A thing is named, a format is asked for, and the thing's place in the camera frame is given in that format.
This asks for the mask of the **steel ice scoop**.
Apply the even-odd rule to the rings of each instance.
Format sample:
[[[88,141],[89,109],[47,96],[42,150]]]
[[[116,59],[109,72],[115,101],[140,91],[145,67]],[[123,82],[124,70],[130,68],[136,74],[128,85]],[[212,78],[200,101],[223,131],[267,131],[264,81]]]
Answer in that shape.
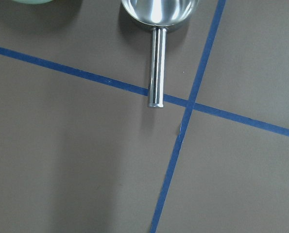
[[[189,21],[198,0],[123,0],[131,19],[151,32],[151,67],[148,107],[164,107],[164,78],[167,34]]]

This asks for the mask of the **green bowl of ice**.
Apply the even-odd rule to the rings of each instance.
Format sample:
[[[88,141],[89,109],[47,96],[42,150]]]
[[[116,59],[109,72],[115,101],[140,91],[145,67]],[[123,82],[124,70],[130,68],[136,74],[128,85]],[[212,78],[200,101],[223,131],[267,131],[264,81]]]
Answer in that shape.
[[[44,4],[51,2],[52,0],[13,0],[13,1],[23,4]]]

